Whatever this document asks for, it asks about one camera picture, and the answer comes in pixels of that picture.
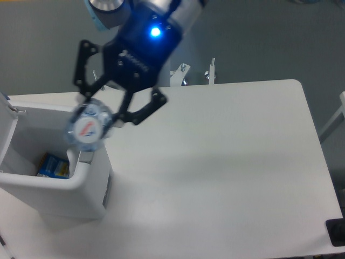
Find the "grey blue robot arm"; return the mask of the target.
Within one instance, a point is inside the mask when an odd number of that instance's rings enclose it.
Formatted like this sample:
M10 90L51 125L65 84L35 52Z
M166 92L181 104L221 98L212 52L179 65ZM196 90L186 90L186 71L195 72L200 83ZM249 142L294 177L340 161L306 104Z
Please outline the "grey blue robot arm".
M207 1L138 1L117 35L105 45L89 40L79 44L73 83L82 95L82 104L109 81L125 91L116 122L138 125L161 108L167 98L157 88L158 76L184 35L201 14ZM103 75L93 84L85 79L88 59L102 53Z

